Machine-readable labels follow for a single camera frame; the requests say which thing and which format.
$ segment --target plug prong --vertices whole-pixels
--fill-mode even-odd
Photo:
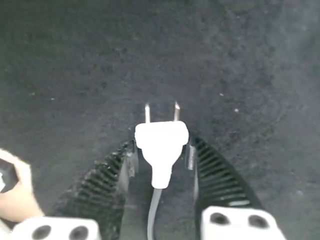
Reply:
[[[145,114],[145,123],[146,124],[150,123],[151,122],[151,118],[150,118],[150,106],[149,106],[149,103],[145,104],[144,114]]]
[[[174,121],[179,121],[180,118],[180,106],[177,102],[174,104]]]

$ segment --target electrical plug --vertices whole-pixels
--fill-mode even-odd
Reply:
[[[172,168],[189,141],[186,124],[179,120],[180,107],[175,103],[174,120],[151,122],[150,106],[145,105],[145,123],[135,127],[136,146],[152,167],[152,186],[166,189]]]

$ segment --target white plastic piece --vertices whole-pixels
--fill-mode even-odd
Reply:
[[[0,192],[2,191],[2,189],[4,189],[6,186],[4,179],[2,178],[2,173],[0,172]]]
[[[172,167],[189,141],[189,131],[183,121],[141,123],[135,127],[136,146],[152,167],[152,186],[166,189]]]
[[[212,222],[212,214],[227,217],[228,224]],[[250,216],[263,218],[267,227],[252,226]],[[266,211],[252,208],[210,206],[202,212],[201,240],[286,240],[274,217]]]
[[[10,228],[3,221],[0,220],[0,239],[9,239],[9,233],[11,233]]]
[[[51,230],[48,236],[41,238],[44,240],[101,240],[99,227],[96,221],[82,218],[66,217],[35,217],[30,218],[16,225],[10,234],[10,240],[35,240],[34,232],[42,226],[50,226]],[[71,232],[78,228],[87,228],[87,237],[70,238]]]

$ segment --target gray carpet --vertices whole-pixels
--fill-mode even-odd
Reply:
[[[32,164],[48,210],[128,137],[132,109],[177,99],[287,238],[317,240],[319,13],[318,0],[2,0],[0,146]]]

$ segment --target black grip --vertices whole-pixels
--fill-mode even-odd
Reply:
[[[12,190],[18,182],[15,166],[0,158],[0,193]]]

